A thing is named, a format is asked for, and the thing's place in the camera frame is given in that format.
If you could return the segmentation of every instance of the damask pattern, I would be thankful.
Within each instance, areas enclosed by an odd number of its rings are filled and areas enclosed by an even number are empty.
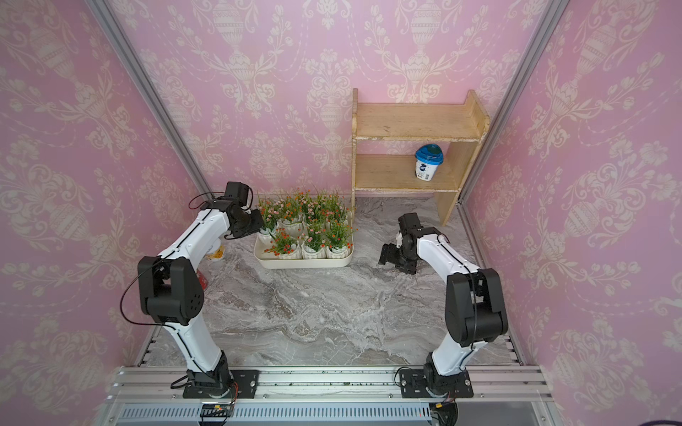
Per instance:
[[[567,425],[681,419],[680,12],[572,0],[468,205]]]
[[[196,190],[85,3],[1,2],[0,42],[3,422],[86,425],[147,332],[121,291]],[[201,117],[177,64],[145,58]]]
[[[349,189],[353,87],[367,102],[476,89],[494,113],[547,0],[110,2],[209,183],[272,193],[302,179]]]

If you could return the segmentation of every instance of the marble floor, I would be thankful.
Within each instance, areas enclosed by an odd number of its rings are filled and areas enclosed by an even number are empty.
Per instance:
[[[425,226],[439,224],[433,198],[359,198],[355,251],[344,268],[265,269],[253,256],[253,235],[226,242],[223,260],[204,259],[204,317],[230,366],[422,364],[445,335],[445,285],[425,262],[416,275],[377,264],[409,212]],[[439,230],[473,260],[457,212]],[[146,365],[184,365],[165,331],[150,350]],[[503,338],[471,363],[511,363]]]

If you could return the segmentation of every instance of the white robotic arm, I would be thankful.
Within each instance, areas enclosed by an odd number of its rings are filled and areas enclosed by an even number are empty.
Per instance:
[[[216,346],[201,313],[204,292],[196,268],[204,255],[220,248],[220,236],[238,239],[263,226],[261,212],[246,207],[249,192],[243,183],[228,182],[225,195],[204,202],[173,244],[138,263],[142,312],[165,324],[180,347],[187,362],[186,390],[219,397],[233,381],[225,353]]]
[[[499,275],[469,262],[436,228],[422,227],[416,213],[401,216],[398,223],[397,244],[384,244],[379,263],[390,262],[399,271],[415,274],[422,259],[446,283],[447,332],[424,365],[426,387],[444,395],[467,381],[466,363],[476,351],[507,332]],[[472,293],[483,300],[472,301]]]

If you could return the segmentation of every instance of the yogurt cup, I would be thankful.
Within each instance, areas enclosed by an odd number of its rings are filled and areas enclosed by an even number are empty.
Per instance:
[[[419,148],[415,153],[415,157],[417,158],[415,174],[422,181],[433,179],[438,166],[443,163],[443,151],[436,144],[428,144]]]

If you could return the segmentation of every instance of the blue lid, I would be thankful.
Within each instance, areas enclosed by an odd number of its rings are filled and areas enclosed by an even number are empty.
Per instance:
[[[436,144],[428,144],[419,148],[415,157],[422,163],[436,165],[443,163],[443,151]]]

